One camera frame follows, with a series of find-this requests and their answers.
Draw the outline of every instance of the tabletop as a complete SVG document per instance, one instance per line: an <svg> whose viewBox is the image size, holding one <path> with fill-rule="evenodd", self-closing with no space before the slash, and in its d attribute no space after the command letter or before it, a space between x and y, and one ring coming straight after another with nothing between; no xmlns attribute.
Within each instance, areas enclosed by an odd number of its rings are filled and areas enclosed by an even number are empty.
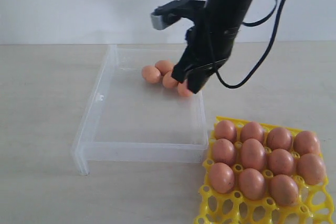
<svg viewBox="0 0 336 224"><path fill-rule="evenodd" d="M237 44L223 78L238 83L266 46ZM0 223L179 224L197 216L201 164L90 162L89 176L76 171L70 148L107 48L0 46ZM222 115L316 131L336 198L335 51L331 41L278 42L240 89L213 76L203 90L208 129Z"/></svg>

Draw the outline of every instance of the white wall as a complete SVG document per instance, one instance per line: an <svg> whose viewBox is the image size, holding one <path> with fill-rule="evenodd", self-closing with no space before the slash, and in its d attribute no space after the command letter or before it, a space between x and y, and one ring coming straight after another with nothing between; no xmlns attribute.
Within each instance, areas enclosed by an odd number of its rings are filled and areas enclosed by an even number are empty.
<svg viewBox="0 0 336 224"><path fill-rule="evenodd" d="M0 0L0 44L184 42L185 30L191 24L187 20L165 31L151 27L150 12L169 1ZM246 21L263 17L272 4L272 0L254 0ZM335 40L334 16L335 0L287 0L277 38ZM272 21L242 28L238 41L267 41Z"/></svg>

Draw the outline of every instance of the egg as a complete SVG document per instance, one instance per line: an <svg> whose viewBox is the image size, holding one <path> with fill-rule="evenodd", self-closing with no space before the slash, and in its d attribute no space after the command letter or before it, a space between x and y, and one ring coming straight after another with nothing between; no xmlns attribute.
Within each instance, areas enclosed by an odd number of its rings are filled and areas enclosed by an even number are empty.
<svg viewBox="0 0 336 224"><path fill-rule="evenodd" d="M262 199L266 192L266 181L263 175L255 169L245 169L238 177L241 193L250 200Z"/></svg>
<svg viewBox="0 0 336 224"><path fill-rule="evenodd" d="M235 186L235 175L233 170L224 163L216 163L209 171L211 186L220 194L225 194Z"/></svg>
<svg viewBox="0 0 336 224"><path fill-rule="evenodd" d="M154 66L145 66L141 71L142 77L149 83L155 84L161 80L160 71Z"/></svg>
<svg viewBox="0 0 336 224"><path fill-rule="evenodd" d="M323 159L316 154L307 153L300 157L297 162L297 174L308 185L317 185L324 181L327 171Z"/></svg>
<svg viewBox="0 0 336 224"><path fill-rule="evenodd" d="M166 73L162 79L162 84L167 89L172 89L177 87L178 81L176 81L174 78L172 78L172 72L169 71Z"/></svg>
<svg viewBox="0 0 336 224"><path fill-rule="evenodd" d="M155 63L155 67L160 71L161 75L164 76L169 71L173 70L174 64L169 60L159 60Z"/></svg>
<svg viewBox="0 0 336 224"><path fill-rule="evenodd" d="M274 175L285 174L291 176L295 171L293 156L284 149L276 149L268 156L268 168Z"/></svg>
<svg viewBox="0 0 336 224"><path fill-rule="evenodd" d="M299 132L294 138L293 148L300 156L307 153L321 153L320 140L316 134L311 131Z"/></svg>
<svg viewBox="0 0 336 224"><path fill-rule="evenodd" d="M240 141L243 143L250 138L254 138L259 142L264 142L264 128L257 122L249 122L241 128Z"/></svg>
<svg viewBox="0 0 336 224"><path fill-rule="evenodd" d="M237 139L237 129L233 122L222 120L215 126L214 136L216 139L225 138L234 143Z"/></svg>
<svg viewBox="0 0 336 224"><path fill-rule="evenodd" d="M262 170L266 165L266 152L263 145L256 139L246 140L240 149L241 164L244 168Z"/></svg>
<svg viewBox="0 0 336 224"><path fill-rule="evenodd" d="M191 92L187 88L187 81L186 80L183 83L178 83L177 92L182 97L191 97L193 95L193 92Z"/></svg>
<svg viewBox="0 0 336 224"><path fill-rule="evenodd" d="M292 147L292 135L284 127L274 128L268 133L266 144L271 150L284 149L289 151Z"/></svg>
<svg viewBox="0 0 336 224"><path fill-rule="evenodd" d="M295 181L284 174L276 175L269 183L269 193L276 204L291 207L298 204L299 188Z"/></svg>
<svg viewBox="0 0 336 224"><path fill-rule="evenodd" d="M218 139L212 146L212 158L215 162L221 162L228 166L236 163L237 151L233 143L227 139Z"/></svg>

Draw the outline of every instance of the yellow egg tray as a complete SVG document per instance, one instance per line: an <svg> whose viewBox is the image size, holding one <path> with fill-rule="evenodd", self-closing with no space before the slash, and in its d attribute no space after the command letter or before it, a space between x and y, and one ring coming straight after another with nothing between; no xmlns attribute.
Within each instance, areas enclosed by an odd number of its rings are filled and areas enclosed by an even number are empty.
<svg viewBox="0 0 336 224"><path fill-rule="evenodd" d="M215 125L222 120L230 120L236 125L238 141L235 143L235 147L239 150L242 145L242 143L239 142L240 130L249 121L217 116ZM267 134L269 131L279 126L265 123L260 123L260 125L263 126L265 130L264 147L266 153L269 154L271 149L265 146ZM288 127L287 129L291 132L293 137L301 131ZM295 207L278 206L270 197L269 192L266 192L265 197L261 200L249 200L239 191L237 183L231 193L217 193L211 187L208 178L210 167L214 164L211 149L215 141L214 132L212 131L209 138L207 159L203 162L203 166L206 169L204 185L198 191L202 196L200 213L194 219L194 224L334 224L332 221L334 204L331 195L328 194L326 190L326 186L329 183L327 177L323 183L310 186L305 184L305 181L301 176L294 174L292 178L299 187L299 204ZM237 153L237 162L232 166L236 181L238 181L237 176L239 173L243 171L243 167L240 163L239 151ZM300 158L300 155L294 152L293 148L290 150L290 153L296 160ZM272 172L267 169L264 170L262 174L266 181L269 181L273 177Z"/></svg>

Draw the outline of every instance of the transparent plastic box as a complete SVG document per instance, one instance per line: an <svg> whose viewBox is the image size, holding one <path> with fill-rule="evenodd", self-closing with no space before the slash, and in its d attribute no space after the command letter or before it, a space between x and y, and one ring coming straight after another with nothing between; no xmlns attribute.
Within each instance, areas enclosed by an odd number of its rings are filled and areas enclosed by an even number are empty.
<svg viewBox="0 0 336 224"><path fill-rule="evenodd" d="M83 175L88 161L201 163L208 147L202 92L148 84L145 65L177 62L179 50L110 46L79 125L72 156Z"/></svg>

